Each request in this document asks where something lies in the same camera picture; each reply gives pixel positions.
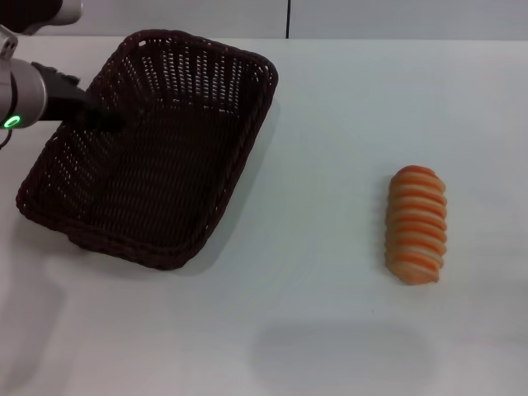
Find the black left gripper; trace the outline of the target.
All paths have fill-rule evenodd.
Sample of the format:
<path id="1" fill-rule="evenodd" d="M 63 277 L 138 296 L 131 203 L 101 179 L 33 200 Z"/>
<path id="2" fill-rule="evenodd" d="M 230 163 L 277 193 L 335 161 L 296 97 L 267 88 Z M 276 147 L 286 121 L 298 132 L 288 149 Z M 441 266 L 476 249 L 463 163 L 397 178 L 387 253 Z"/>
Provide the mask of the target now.
<path id="1" fill-rule="evenodd" d="M 119 131 L 125 126 L 119 112 L 78 87 L 79 78 L 37 62 L 31 65 L 39 72 L 45 87 L 45 106 L 39 121 L 73 120 L 83 112 L 85 129 Z"/>

